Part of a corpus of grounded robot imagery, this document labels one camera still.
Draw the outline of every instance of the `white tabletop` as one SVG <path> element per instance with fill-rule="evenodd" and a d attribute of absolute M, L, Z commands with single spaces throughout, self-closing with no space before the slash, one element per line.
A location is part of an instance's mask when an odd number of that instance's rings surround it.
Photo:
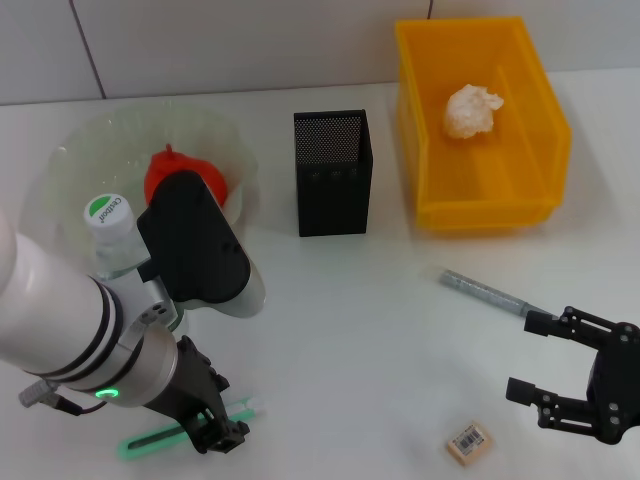
<path fill-rule="evenodd" d="M 267 413 L 228 455 L 183 443 L 122 463 L 122 439 L 170 423 L 107 406 L 73 418 L 17 393 L 33 378 L 0 365 L 0 465 L 7 479 L 632 479 L 640 429 L 610 447 L 537 427 L 505 400 L 509 376 L 584 398 L 594 352 L 523 331 L 522 320 L 439 286 L 444 266 L 543 308 L 573 305 L 630 321 L 640 267 L 640 70 L 552 74 L 573 127 L 566 200 L 544 225 L 511 236 L 436 239 L 405 203 L 393 128 L 394 85 L 186 97 L 235 121 L 259 162 L 259 195 L 238 233 L 267 288 L 239 320 L 200 310 L 196 345 Z M 0 205 L 12 221 L 49 153 L 85 120 L 128 100 L 0 108 Z M 367 111 L 374 153 L 366 235 L 297 235 L 293 113 Z M 88 406 L 91 399 L 82 398 Z M 444 445 L 469 420 L 496 447 L 468 469 Z"/>

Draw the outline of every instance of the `green light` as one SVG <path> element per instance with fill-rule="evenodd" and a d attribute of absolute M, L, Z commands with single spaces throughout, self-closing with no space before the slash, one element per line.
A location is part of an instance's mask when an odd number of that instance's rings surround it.
<path fill-rule="evenodd" d="M 100 390 L 99 392 L 96 392 L 96 397 L 98 398 L 115 398 L 118 395 L 120 395 L 120 392 L 117 391 L 115 388 L 105 388 L 104 390 Z"/>

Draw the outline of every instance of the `black pencil cup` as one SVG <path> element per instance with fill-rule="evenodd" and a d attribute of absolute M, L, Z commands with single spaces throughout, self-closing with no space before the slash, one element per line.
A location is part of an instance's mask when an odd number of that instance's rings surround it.
<path fill-rule="evenodd" d="M 373 154 L 364 110 L 296 113 L 301 237 L 366 233 Z"/>

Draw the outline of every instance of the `small bottle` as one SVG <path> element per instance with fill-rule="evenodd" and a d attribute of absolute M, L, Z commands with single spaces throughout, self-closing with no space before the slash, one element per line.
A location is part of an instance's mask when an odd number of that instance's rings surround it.
<path fill-rule="evenodd" d="M 85 207 L 84 220 L 95 241 L 92 261 L 99 280 L 120 278 L 150 258 L 131 206 L 123 196 L 98 195 Z M 176 309 L 178 317 L 167 328 L 179 339 L 186 334 L 187 322 L 185 312 Z"/>

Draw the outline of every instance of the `orange plastic box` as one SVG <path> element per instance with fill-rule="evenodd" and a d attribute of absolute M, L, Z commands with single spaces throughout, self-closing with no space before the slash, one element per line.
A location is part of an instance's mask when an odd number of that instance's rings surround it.
<path fill-rule="evenodd" d="M 397 123 L 417 223 L 432 230 L 535 225 L 562 203 L 571 130 L 520 18 L 407 20 Z M 504 99 L 494 129 L 443 132 L 449 97 L 466 84 Z"/>

